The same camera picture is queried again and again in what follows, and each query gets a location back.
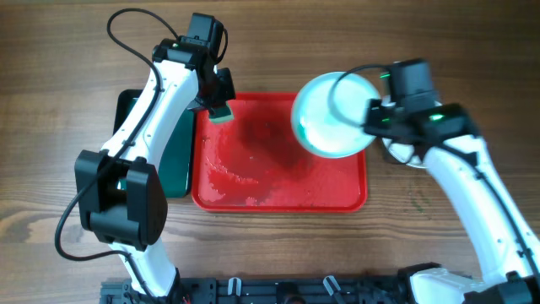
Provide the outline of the green yellow sponge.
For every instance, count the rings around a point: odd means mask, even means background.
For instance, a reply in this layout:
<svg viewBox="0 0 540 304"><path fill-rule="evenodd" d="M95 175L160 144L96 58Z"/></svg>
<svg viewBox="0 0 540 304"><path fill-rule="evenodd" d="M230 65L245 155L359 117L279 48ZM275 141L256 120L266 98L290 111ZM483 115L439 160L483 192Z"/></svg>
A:
<svg viewBox="0 0 540 304"><path fill-rule="evenodd" d="M209 117L210 122L214 124L230 122L235 118L227 102L225 102L223 105L214 107L209 112L208 117Z"/></svg>

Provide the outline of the white plate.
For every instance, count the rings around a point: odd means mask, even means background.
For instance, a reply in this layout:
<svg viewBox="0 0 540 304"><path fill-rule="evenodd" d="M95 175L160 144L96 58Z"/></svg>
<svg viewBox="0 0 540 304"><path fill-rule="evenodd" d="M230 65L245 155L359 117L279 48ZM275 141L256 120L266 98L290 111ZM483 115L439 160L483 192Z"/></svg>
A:
<svg viewBox="0 0 540 304"><path fill-rule="evenodd" d="M328 159L355 155L375 139L364 133L363 124L370 100L380 99L379 92L358 74L341 75L331 72L312 79L295 97L291 111L300 145Z"/></svg>
<svg viewBox="0 0 540 304"><path fill-rule="evenodd" d="M384 107L393 108L395 106L395 102L391 101L391 97L389 95L385 95L382 97L381 105ZM403 113L398 113L397 118L400 124L408 124L410 122L410 117ZM390 158L394 164L410 166L417 169L426 168L420 157L414 153L414 147L411 144L394 143L390 138L382 138L381 141L386 150L385 157Z"/></svg>

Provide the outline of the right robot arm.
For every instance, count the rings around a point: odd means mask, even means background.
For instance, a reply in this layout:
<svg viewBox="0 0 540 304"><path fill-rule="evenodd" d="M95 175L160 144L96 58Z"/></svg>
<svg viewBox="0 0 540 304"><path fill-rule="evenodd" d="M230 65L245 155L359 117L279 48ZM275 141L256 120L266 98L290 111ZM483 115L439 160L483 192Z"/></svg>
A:
<svg viewBox="0 0 540 304"><path fill-rule="evenodd" d="M364 131L410 145L450 200L478 256L480 281L438 264L400 272L411 303L537 303L539 240L467 111L439 102L422 59L382 66L390 103L372 100Z"/></svg>

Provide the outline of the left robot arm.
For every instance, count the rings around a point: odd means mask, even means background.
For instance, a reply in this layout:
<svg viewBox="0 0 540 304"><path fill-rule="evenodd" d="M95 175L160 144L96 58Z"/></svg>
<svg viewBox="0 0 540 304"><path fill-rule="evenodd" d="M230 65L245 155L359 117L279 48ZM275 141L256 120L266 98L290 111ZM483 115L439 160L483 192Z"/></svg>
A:
<svg viewBox="0 0 540 304"><path fill-rule="evenodd" d="M61 246L68 215L79 209L80 223L109 245L94 258L119 256L131 277L121 296L136 303L184 303L178 269L160 239L168 204L159 180L159 164L185 111L207 111L214 123L233 120L231 72L219 68L228 32L211 15L194 13L185 35L162 40L145 58L150 73L127 118L100 151L82 151L75 161L77 194L55 232Z"/></svg>

